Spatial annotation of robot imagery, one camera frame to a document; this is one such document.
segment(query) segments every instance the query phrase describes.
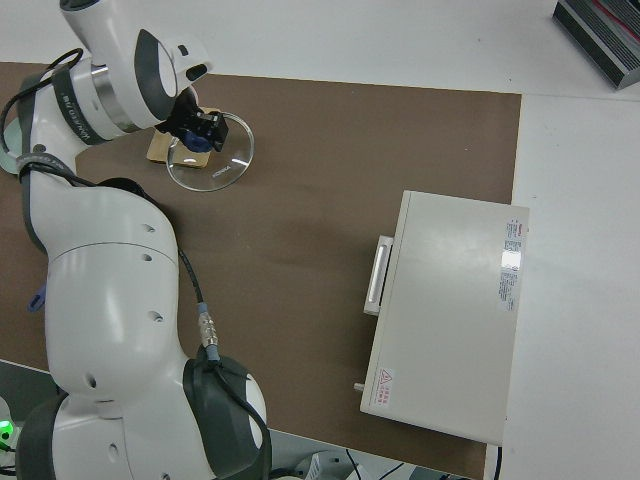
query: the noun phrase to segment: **label sticker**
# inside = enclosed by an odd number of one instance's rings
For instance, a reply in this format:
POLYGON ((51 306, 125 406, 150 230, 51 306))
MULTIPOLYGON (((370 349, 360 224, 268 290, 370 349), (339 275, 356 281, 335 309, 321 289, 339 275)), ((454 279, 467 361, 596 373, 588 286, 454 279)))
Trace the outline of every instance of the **label sticker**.
POLYGON ((500 284, 498 286, 498 308, 505 312, 515 309, 518 300, 518 280, 522 263, 522 236, 525 226, 512 218, 505 230, 500 284))
POLYGON ((396 372, 390 368, 380 368, 378 370, 378 381, 376 382, 375 398, 373 399, 373 404, 376 407, 389 406, 395 375, 396 372))

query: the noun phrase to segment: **black cable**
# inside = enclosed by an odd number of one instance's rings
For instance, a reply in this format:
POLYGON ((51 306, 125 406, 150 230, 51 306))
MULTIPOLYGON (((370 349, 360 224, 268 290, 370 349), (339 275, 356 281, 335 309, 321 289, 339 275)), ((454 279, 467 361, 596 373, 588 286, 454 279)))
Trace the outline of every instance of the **black cable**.
POLYGON ((395 472, 396 470, 398 470, 400 467, 402 467, 404 465, 404 462, 402 462, 399 465, 396 465, 395 467, 393 467, 391 470, 389 470, 387 473, 385 473, 383 476, 381 476, 378 480, 382 480, 383 478, 388 477, 389 475, 391 475, 393 472, 395 472))
POLYGON ((215 379, 222 389, 231 397, 231 399, 241 407, 249 416, 258 424, 260 432, 262 433, 262 446, 260 447, 264 455, 264 464, 262 466, 262 480, 269 480, 269 474, 271 473, 271 434, 267 428, 267 424, 253 406, 245 399, 240 397, 231 385, 227 382, 222 374, 222 365, 220 362, 209 362, 213 366, 213 373, 215 379))
POLYGON ((19 174, 19 179, 22 179, 22 177, 27 173, 27 171, 29 170, 33 170, 35 172, 40 172, 40 173, 47 173, 49 175, 54 175, 56 177, 62 177, 65 180, 67 180, 69 183, 73 184, 75 183, 80 183, 82 185, 84 185, 85 187, 96 187, 97 185, 93 182, 90 182, 89 180, 85 180, 82 177, 78 177, 77 175, 74 175, 72 173, 68 173, 68 172, 64 172, 62 170, 58 170, 55 167, 52 167, 51 165, 48 165, 46 163, 42 163, 42 162, 29 162, 27 163, 22 170, 20 170, 20 174, 19 174))
POLYGON ((180 256, 180 260, 182 260, 182 263, 184 263, 184 267, 187 269, 187 273, 189 274, 189 278, 191 279, 191 283, 193 284, 193 289, 196 291, 196 299, 198 303, 204 302, 204 298, 202 297, 202 290, 200 290, 200 283, 198 282, 196 272, 193 270, 189 258, 180 247, 178 247, 178 255, 180 256))
POLYGON ((502 468, 502 447, 498 447, 498 460, 496 461, 496 473, 493 475, 493 480, 500 478, 500 469, 502 468))
POLYGON ((345 448, 345 450, 347 451, 347 457, 349 457, 349 460, 351 460, 351 465, 353 465, 353 469, 356 471, 356 475, 358 475, 358 480, 362 480, 362 476, 360 476, 360 472, 358 471, 358 465, 356 465, 355 460, 351 456, 351 452, 349 451, 348 448, 345 448))
MULTIPOLYGON (((58 65, 60 65, 60 63, 63 60, 66 60, 67 58, 69 58, 71 55, 75 55, 75 57, 69 61, 66 66, 68 68, 73 68, 75 67, 78 62, 80 61, 80 59, 82 58, 82 55, 84 54, 84 51, 81 48, 74 48, 73 50, 68 51, 67 53, 65 53, 64 55, 56 58, 45 70, 44 73, 48 72, 49 70, 57 67, 58 65)), ((40 82, 36 83, 35 85, 26 88, 24 90, 22 90, 21 92, 18 92, 16 95, 14 95, 13 97, 11 97, 11 99, 5 104, 4 108, 2 109, 2 112, 0 112, 0 146, 2 147, 2 150, 4 151, 4 153, 6 153, 7 155, 10 152, 9 146, 7 145, 7 140, 4 137, 4 127, 5 124, 7 123, 7 115, 9 114, 9 110, 11 110, 11 107, 13 107, 13 105, 18 102, 19 100, 22 100, 26 97, 29 97, 31 95, 33 95, 34 93, 36 93, 38 90, 40 90, 41 88, 46 87, 47 85, 51 84, 51 77, 47 77, 44 80, 41 80, 40 82)))
POLYGON ((68 67, 69 69, 71 69, 75 67, 78 64, 78 62, 80 62, 83 54, 84 54, 84 50, 82 50, 81 48, 74 48, 73 50, 69 50, 67 53, 63 53, 58 58, 56 58, 53 62, 51 62, 47 66, 46 71, 56 68, 58 65, 62 63, 63 60, 66 60, 71 55, 75 55, 75 57, 69 62, 67 62, 67 64, 65 65, 65 67, 68 67))

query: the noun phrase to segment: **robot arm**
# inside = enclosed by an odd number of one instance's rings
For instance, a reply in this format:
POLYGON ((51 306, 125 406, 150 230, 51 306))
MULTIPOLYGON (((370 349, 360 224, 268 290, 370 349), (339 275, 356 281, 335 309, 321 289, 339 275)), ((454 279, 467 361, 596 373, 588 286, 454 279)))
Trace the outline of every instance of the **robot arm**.
POLYGON ((24 87, 49 84, 21 102, 23 152, 50 153, 75 171, 84 149, 160 124, 194 150, 222 148, 222 116, 206 118, 190 88, 211 69, 206 51, 194 37, 161 42, 139 28, 135 4, 61 1, 87 55, 26 80, 24 87))
POLYGON ((241 365, 218 356, 204 303, 202 348, 195 359, 182 351, 170 222, 136 188, 67 181, 81 151, 161 123, 193 133, 196 148, 221 148, 223 124, 201 115, 190 87, 210 63, 194 39, 162 43, 137 27, 131 0, 60 6, 91 56, 25 81, 38 87, 18 106, 19 164, 25 223, 49 257, 49 369, 68 395, 27 419, 18 478, 237 474, 270 458, 264 400, 241 365))

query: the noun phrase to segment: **cable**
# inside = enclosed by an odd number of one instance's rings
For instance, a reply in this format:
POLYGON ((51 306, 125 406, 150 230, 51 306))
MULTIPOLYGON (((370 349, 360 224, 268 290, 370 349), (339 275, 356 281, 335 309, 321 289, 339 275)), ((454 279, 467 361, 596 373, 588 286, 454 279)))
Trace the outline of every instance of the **cable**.
POLYGON ((360 475, 360 472, 358 471, 358 465, 356 465, 355 460, 351 456, 351 452, 349 451, 348 448, 345 448, 345 450, 347 451, 347 457, 349 457, 349 460, 351 460, 351 465, 353 465, 353 469, 356 471, 356 475, 358 475, 358 480, 362 480, 362 476, 360 475))
POLYGON ((631 27, 629 27, 629 25, 627 25, 625 22, 623 22, 621 18, 619 18, 616 14, 614 14, 611 10, 609 10, 609 8, 607 8, 605 5, 603 5, 600 0, 593 0, 593 4, 596 6, 596 8, 598 10, 600 10, 602 13, 604 13, 607 17, 609 17, 615 23, 617 23, 622 28, 624 28, 625 31, 629 35, 631 35, 636 42, 640 43, 640 36, 638 36, 638 34, 636 32, 634 32, 631 29, 631 27))
POLYGON ((29 162, 25 164, 22 170, 20 170, 18 178, 22 179, 22 177, 27 173, 28 170, 33 170, 35 172, 40 172, 40 173, 47 173, 49 175, 54 175, 56 177, 62 177, 71 184, 73 184, 73 182, 76 182, 84 185, 85 187, 97 186, 95 183, 90 182, 89 180, 85 180, 84 178, 78 177, 77 175, 74 175, 72 173, 67 173, 62 170, 58 170, 55 167, 52 167, 51 165, 47 165, 46 163, 42 163, 42 162, 29 162))
POLYGON ((388 477, 389 475, 391 475, 393 472, 395 472, 396 470, 398 470, 400 467, 402 467, 404 465, 404 462, 402 462, 399 465, 396 465, 395 467, 393 467, 391 470, 389 470, 387 473, 385 473, 383 476, 381 476, 378 480, 382 480, 383 478, 388 477))
POLYGON ((500 478, 500 469, 502 468, 502 447, 498 447, 498 460, 496 461, 496 473, 493 475, 493 480, 500 478))
POLYGON ((71 69, 71 68, 75 67, 80 62, 80 60, 82 59, 82 55, 83 54, 84 54, 84 50, 82 50, 81 48, 74 48, 73 50, 69 50, 67 53, 63 53, 58 58, 56 58, 53 62, 51 62, 47 66, 46 71, 49 71, 49 70, 52 70, 52 69, 56 68, 58 65, 60 65, 62 63, 63 60, 66 60, 71 55, 75 55, 75 57, 72 60, 68 61, 67 64, 65 65, 66 67, 71 69))
MULTIPOLYGON (((71 55, 75 55, 75 57, 66 64, 66 66, 69 69, 71 69, 75 67, 78 64, 78 62, 80 62, 80 59, 82 58, 83 54, 84 54, 84 50, 82 50, 81 48, 74 48, 73 50, 68 51, 64 55, 56 58, 51 64, 49 64, 49 66, 47 66, 44 73, 47 73, 51 69, 60 65, 60 63, 63 60, 66 60, 71 55)), ((9 110, 11 110, 11 107, 13 107, 13 105, 19 100, 22 100, 26 97, 33 95, 41 88, 44 88, 50 84, 51 84, 51 77, 49 76, 44 80, 39 81, 35 85, 22 90, 21 92, 11 97, 11 99, 5 104, 4 108, 2 109, 2 112, 0 112, 0 146, 2 147, 2 150, 4 151, 4 153, 6 153, 7 155, 11 155, 11 150, 9 149, 9 146, 7 145, 7 140, 4 137, 4 127, 5 127, 5 124, 7 123, 7 115, 9 114, 9 110)))
POLYGON ((258 424, 260 432, 262 433, 262 445, 260 449, 265 456, 264 464, 262 466, 262 480, 269 480, 269 474, 271 473, 271 434, 269 433, 267 424, 264 423, 264 420, 262 419, 260 414, 256 412, 253 406, 245 399, 240 397, 233 389, 233 387, 229 385, 227 379, 224 378, 224 375, 222 374, 222 365, 220 364, 220 362, 209 363, 213 366, 213 373, 220 387, 222 387, 227 395, 229 395, 229 397, 231 397, 231 399, 245 412, 247 412, 249 416, 258 424))
POLYGON ((200 290, 200 283, 198 282, 198 277, 196 276, 196 272, 191 266, 189 258, 180 247, 178 247, 178 255, 180 256, 180 260, 182 260, 182 263, 184 263, 184 267, 187 269, 187 273, 189 274, 189 278, 191 279, 193 289, 196 291, 196 299, 198 303, 203 303, 204 298, 202 297, 202 290, 200 290))

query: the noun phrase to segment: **white table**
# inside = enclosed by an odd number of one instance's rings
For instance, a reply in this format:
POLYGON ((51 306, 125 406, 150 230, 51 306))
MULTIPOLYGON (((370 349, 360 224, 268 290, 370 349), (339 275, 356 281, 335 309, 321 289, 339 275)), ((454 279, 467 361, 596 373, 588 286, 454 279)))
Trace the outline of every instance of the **white table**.
MULTIPOLYGON (((0 60, 76 46, 58 2, 28 3, 3 2, 0 60)), ((640 85, 614 92, 553 0, 141 3, 218 73, 523 93, 513 202, 531 232, 502 478, 638 475, 640 85)))

